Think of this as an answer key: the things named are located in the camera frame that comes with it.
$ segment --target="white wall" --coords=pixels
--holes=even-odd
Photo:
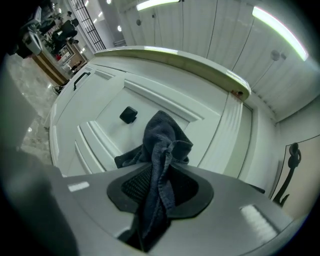
[[[290,172],[288,166],[289,148],[289,145],[286,146],[285,164],[281,170],[280,179],[276,179],[277,186],[272,195],[272,200],[283,186]],[[308,214],[319,196],[320,136],[299,142],[299,149],[301,150],[301,162],[295,168],[290,183],[282,196],[284,198],[285,195],[289,195],[282,209],[294,219]]]
[[[302,142],[320,135],[320,96],[295,114],[277,124],[278,168],[275,181],[279,179],[287,145]]]

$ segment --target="denim towel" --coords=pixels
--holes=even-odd
[[[149,192],[140,214],[140,233],[147,244],[167,228],[167,211],[175,207],[169,164],[187,164],[192,146],[179,125],[160,110],[146,125],[142,145],[115,158],[118,168],[152,162]]]

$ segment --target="white ceiling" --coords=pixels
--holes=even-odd
[[[139,12],[136,0],[115,3],[128,46],[165,47],[208,58],[246,79],[278,121],[320,94],[319,65],[312,57],[303,61],[279,34],[254,18],[254,0],[186,0]],[[281,54],[279,60],[271,59],[272,51]]]

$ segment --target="marble floor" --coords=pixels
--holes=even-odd
[[[44,164],[52,165],[49,130],[44,123],[57,98],[52,89],[57,84],[32,58],[23,59],[14,54],[6,57],[5,65],[18,89],[37,113],[26,132],[21,150],[36,155]]]

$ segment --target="black handle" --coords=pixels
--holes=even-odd
[[[77,86],[76,84],[79,82],[79,80],[84,76],[84,75],[90,75],[91,73],[90,72],[83,72],[77,80],[75,80],[74,84],[73,84],[73,90],[75,91],[77,89]]]
[[[125,110],[121,113],[119,116],[122,121],[124,121],[126,124],[131,124],[136,120],[136,115],[138,114],[138,111],[133,109],[130,106],[127,106]]]

